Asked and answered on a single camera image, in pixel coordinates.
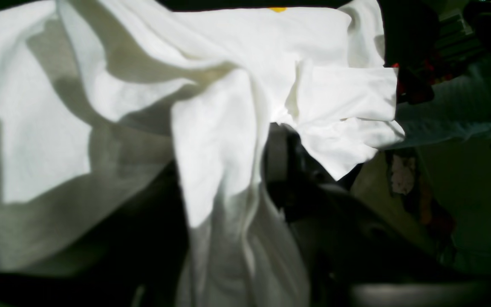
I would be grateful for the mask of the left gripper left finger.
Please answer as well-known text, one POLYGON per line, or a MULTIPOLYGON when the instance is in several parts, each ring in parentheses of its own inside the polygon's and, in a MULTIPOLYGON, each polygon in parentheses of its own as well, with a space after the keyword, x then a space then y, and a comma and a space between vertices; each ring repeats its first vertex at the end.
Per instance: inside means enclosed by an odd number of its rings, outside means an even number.
POLYGON ((0 271, 0 307, 176 307, 189 237, 177 165, 63 251, 0 271))

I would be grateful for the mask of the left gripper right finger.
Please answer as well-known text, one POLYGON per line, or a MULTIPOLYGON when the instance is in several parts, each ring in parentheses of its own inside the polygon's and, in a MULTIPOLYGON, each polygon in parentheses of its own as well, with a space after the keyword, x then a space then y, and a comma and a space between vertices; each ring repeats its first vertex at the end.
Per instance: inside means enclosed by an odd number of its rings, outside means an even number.
POLYGON ((312 307, 491 307, 491 277, 446 268, 407 242, 288 125, 270 124, 263 169, 308 271, 312 307))

